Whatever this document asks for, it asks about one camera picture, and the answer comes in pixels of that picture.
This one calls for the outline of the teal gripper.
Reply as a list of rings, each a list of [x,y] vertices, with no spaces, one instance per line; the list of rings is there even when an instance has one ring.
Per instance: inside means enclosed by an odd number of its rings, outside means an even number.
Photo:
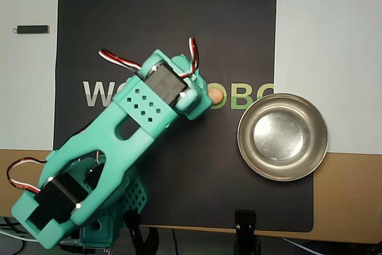
[[[208,95],[208,85],[202,79],[190,81],[189,91],[192,96],[192,103],[187,108],[186,117],[196,119],[212,106],[212,100]]]

